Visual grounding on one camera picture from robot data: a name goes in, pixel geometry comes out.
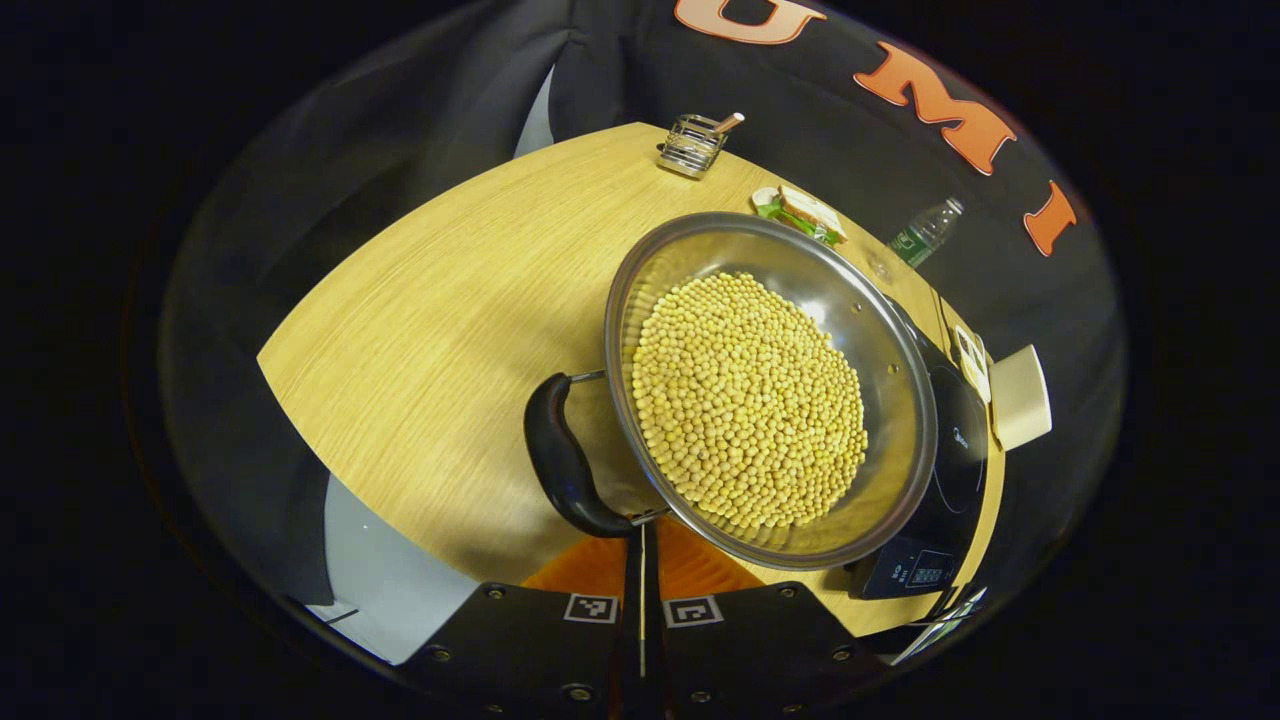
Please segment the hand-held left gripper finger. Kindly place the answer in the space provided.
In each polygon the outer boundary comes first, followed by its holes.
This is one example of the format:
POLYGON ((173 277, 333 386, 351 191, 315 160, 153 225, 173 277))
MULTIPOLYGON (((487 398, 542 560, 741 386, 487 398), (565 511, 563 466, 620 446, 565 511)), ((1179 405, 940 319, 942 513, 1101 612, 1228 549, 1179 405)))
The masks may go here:
POLYGON ((434 719, 618 719, 644 680, 644 530, 611 539, 604 593, 484 582, 398 678, 434 719))
POLYGON ((644 667, 663 719, 833 719, 888 667, 799 582, 768 584, 676 521, 643 533, 644 667))

